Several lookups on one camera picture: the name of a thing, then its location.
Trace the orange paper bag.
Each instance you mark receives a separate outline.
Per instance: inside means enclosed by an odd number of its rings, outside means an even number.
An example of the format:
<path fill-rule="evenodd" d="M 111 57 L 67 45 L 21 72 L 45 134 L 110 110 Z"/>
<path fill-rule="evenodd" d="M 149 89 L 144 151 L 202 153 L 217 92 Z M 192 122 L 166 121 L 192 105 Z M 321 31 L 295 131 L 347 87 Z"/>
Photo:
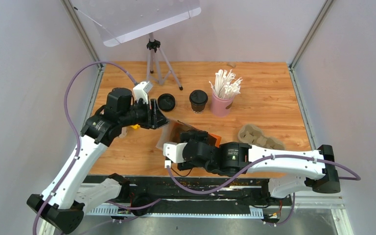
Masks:
<path fill-rule="evenodd" d="M 213 144 L 216 147 L 219 147 L 222 140 L 219 135 L 212 134 L 211 132 L 198 129 L 192 125 L 174 119 L 171 119 L 169 124 L 162 127 L 161 130 L 161 136 L 156 144 L 156 148 L 159 150 L 163 150 L 163 144 L 166 142 L 181 143 L 182 141 L 180 135 L 184 132 L 206 132 L 207 137 L 205 140 L 209 144 Z"/>

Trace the black paper coffee cup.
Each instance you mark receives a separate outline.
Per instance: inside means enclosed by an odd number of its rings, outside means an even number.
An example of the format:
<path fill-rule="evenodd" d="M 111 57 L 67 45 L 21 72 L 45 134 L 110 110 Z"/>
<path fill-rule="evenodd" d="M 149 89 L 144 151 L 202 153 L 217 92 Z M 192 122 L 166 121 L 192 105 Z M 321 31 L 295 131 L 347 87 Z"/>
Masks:
<path fill-rule="evenodd" d="M 205 110 L 205 107 L 206 107 L 206 104 L 207 102 L 201 102 L 201 103 L 195 103 L 195 102 L 191 102 L 190 105 L 191 105 L 191 109 L 196 113 L 196 114 L 200 114 L 202 113 L 204 110 Z"/>

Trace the black cup lid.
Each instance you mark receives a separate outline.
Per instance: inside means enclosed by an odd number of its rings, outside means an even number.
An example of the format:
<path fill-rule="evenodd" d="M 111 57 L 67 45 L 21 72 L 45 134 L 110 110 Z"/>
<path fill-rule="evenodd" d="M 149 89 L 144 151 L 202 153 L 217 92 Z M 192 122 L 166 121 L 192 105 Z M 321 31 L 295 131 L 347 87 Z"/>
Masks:
<path fill-rule="evenodd" d="M 192 104 L 202 105 L 208 102 L 208 95 L 203 90 L 194 90 L 189 95 Z"/>

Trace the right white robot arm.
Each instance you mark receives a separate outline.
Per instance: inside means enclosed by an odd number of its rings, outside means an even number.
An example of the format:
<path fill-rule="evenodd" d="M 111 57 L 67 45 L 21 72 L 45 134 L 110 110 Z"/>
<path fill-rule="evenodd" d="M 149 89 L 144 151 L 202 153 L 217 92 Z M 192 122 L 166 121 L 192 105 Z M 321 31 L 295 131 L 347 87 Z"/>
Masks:
<path fill-rule="evenodd" d="M 216 146 L 207 132 L 187 131 L 180 134 L 179 143 L 165 143 L 163 154 L 180 170 L 198 167 L 232 178 L 254 172 L 284 173 L 260 190 L 262 202 L 269 205 L 298 191 L 334 194 L 341 190 L 330 145 L 311 151 L 276 150 L 242 142 Z"/>

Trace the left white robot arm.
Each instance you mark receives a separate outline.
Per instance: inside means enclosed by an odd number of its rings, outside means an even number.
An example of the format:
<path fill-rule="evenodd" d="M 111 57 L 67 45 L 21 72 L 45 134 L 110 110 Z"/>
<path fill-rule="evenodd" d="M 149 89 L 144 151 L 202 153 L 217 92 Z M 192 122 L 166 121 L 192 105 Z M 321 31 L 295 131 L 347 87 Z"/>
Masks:
<path fill-rule="evenodd" d="M 63 234 L 72 233 L 89 211 L 111 199 L 125 202 L 130 197 L 129 180 L 116 173 L 90 189 L 78 191 L 94 163 L 123 128 L 139 125 L 159 129 L 168 123 L 157 101 L 148 98 L 144 90 L 135 98 L 130 89 L 112 89 L 106 104 L 86 120 L 76 135 L 77 145 L 56 178 L 41 194 L 30 195 L 27 205 Z"/>

